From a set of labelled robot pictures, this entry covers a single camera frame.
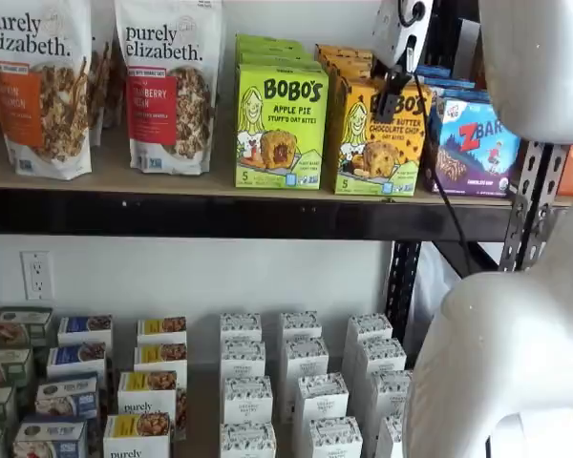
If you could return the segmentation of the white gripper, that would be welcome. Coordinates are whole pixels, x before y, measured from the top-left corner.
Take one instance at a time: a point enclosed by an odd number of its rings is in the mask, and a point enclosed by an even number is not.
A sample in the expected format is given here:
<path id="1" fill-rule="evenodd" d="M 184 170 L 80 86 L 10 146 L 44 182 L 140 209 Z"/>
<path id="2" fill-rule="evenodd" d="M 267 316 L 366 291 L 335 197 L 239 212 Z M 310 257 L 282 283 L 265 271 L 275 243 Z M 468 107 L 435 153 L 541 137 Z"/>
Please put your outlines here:
<path id="1" fill-rule="evenodd" d="M 384 80 L 377 120 L 393 120 L 402 90 L 414 75 L 427 36 L 433 0 L 384 0 L 372 31 L 376 73 Z"/>

